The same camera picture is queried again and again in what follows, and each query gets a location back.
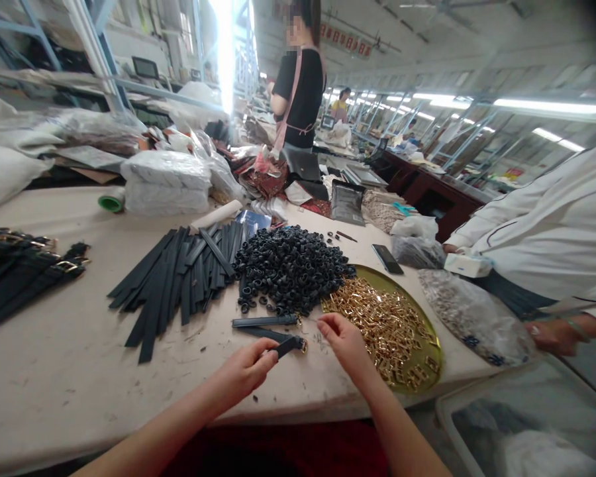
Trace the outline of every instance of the green tape roll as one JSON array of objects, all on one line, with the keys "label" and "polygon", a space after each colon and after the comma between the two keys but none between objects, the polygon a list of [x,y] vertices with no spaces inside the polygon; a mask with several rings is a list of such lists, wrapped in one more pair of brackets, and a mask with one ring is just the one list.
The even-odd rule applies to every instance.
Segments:
[{"label": "green tape roll", "polygon": [[124,188],[118,187],[102,195],[97,202],[102,209],[108,212],[118,213],[124,210],[125,199]]}]

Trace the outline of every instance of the gold tray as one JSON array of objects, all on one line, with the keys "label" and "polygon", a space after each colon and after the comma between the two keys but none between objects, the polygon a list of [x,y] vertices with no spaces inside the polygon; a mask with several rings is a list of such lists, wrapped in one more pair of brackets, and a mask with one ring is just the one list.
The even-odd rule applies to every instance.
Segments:
[{"label": "gold tray", "polygon": [[[417,302],[411,297],[409,293],[406,292],[400,285],[395,283],[391,278],[387,277],[386,275],[374,270],[373,268],[369,268],[364,265],[355,265],[356,270],[358,271],[358,277],[364,278],[369,284],[375,288],[376,290],[387,292],[387,293],[400,293],[404,295],[409,305],[418,313],[419,317],[422,319],[424,323],[424,327],[426,328],[426,332],[432,336],[432,343],[430,344],[427,340],[421,339],[421,350],[414,350],[411,353],[411,358],[406,361],[403,372],[408,373],[409,370],[413,369],[415,366],[420,366],[428,375],[428,379],[422,381],[417,389],[411,389],[405,384],[391,383],[391,389],[394,392],[399,392],[402,394],[419,394],[426,391],[429,391],[435,384],[439,382],[442,373],[443,367],[443,353],[440,347],[439,338],[437,338],[437,333],[432,326],[430,320],[424,313],[424,310],[417,304]],[[322,300],[323,311],[325,313],[332,313],[338,311],[335,308],[335,304],[333,304],[330,300]],[[428,367],[426,363],[426,358],[430,357],[433,359],[435,363],[438,364],[437,371],[434,371]]]}]

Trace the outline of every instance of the smartphone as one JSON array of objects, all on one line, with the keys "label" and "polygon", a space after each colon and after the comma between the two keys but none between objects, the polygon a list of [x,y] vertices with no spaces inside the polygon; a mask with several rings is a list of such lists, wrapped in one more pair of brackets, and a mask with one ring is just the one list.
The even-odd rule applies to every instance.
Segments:
[{"label": "smartphone", "polygon": [[388,248],[386,248],[383,245],[373,245],[373,249],[375,250],[375,253],[377,254],[377,256],[379,257],[379,261],[382,262],[382,265],[384,265],[384,268],[386,268],[386,270],[393,274],[393,275],[403,275],[404,274],[404,270],[402,270],[402,267],[400,267],[400,265],[397,263],[396,259],[394,259],[393,254],[389,251]]}]

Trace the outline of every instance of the red fabric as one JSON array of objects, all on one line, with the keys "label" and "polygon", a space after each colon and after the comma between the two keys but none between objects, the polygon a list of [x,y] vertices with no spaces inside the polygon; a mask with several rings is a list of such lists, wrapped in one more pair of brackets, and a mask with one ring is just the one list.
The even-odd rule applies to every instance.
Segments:
[{"label": "red fabric", "polygon": [[235,475],[233,472],[371,477],[387,476],[388,465],[375,429],[361,421],[350,421],[205,429],[162,475]]}]

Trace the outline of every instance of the black shirt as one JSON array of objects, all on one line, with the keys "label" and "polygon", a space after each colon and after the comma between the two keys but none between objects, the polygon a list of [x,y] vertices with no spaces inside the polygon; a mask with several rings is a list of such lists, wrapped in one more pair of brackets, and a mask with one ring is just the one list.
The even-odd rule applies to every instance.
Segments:
[{"label": "black shirt", "polygon": [[[296,61],[298,52],[289,51],[280,63],[280,72],[273,87],[272,94],[277,94],[287,101],[291,97],[293,79],[296,73]],[[315,50],[303,50],[303,63],[300,68],[300,79],[289,110],[287,124],[306,129],[309,125],[315,124],[318,111],[323,102],[323,92],[326,87],[326,80],[323,84],[323,63],[320,55]],[[275,116],[276,122],[282,121],[282,117]],[[287,127],[285,142],[298,148],[308,149],[313,147],[315,131],[299,134],[299,131]]]}]

